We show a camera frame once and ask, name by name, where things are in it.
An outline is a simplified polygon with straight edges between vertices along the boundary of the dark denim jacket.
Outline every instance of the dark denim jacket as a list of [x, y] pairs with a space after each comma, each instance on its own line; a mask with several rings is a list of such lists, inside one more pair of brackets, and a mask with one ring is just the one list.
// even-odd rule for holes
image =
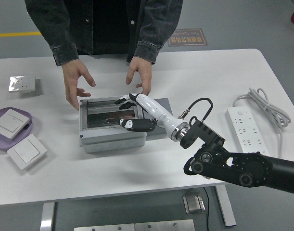
[[[78, 59], [77, 49], [93, 52], [94, 0], [25, 0], [33, 22], [48, 42], [56, 64]], [[177, 27], [183, 0], [127, 0], [133, 56], [155, 63], [159, 50]]]

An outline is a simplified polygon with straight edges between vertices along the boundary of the white light switch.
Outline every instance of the white light switch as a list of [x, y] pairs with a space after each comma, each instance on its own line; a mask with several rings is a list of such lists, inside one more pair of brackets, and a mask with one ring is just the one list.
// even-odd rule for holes
[[39, 150], [27, 139], [25, 142], [18, 143], [14, 150], [22, 158], [25, 163], [28, 163], [40, 152]]
[[46, 148], [33, 134], [27, 136], [7, 151], [20, 169], [24, 169], [31, 165], [40, 159], [46, 152]]
[[0, 117], [0, 134], [9, 139], [13, 139], [29, 121], [30, 119], [27, 116], [13, 109], [9, 109]]

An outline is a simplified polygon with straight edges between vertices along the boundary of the white power cord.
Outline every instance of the white power cord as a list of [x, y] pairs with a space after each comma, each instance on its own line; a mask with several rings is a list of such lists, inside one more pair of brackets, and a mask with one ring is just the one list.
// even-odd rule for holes
[[245, 95], [238, 96], [233, 101], [233, 106], [236, 106], [236, 102], [241, 99], [253, 99], [257, 105], [267, 114], [270, 121], [275, 125], [275, 128], [278, 130], [280, 134], [280, 150], [279, 150], [279, 157], [282, 157], [282, 146], [283, 146], [283, 136], [282, 136], [282, 129], [287, 127], [288, 124], [291, 123], [291, 119], [289, 115], [284, 112], [282, 109], [274, 106], [268, 101], [267, 94], [261, 88], [258, 90], [249, 89], [249, 92]]

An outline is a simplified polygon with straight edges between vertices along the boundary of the screw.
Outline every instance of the screw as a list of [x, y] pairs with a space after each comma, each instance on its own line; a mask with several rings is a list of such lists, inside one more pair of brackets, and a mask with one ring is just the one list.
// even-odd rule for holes
[[201, 156], [201, 161], [206, 163], [211, 162], [212, 156], [210, 155], [210, 153], [203, 153]]

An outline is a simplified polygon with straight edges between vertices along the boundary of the switch panel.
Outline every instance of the switch panel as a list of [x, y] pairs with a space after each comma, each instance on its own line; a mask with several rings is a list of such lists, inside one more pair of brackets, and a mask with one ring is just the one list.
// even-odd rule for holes
[[36, 90], [36, 76], [12, 76], [10, 77], [9, 92], [29, 93]]
[[7, 153], [20, 169], [25, 169], [47, 152], [46, 148], [31, 134], [10, 148]]
[[27, 116], [9, 109], [0, 117], [0, 134], [11, 140], [29, 121]]

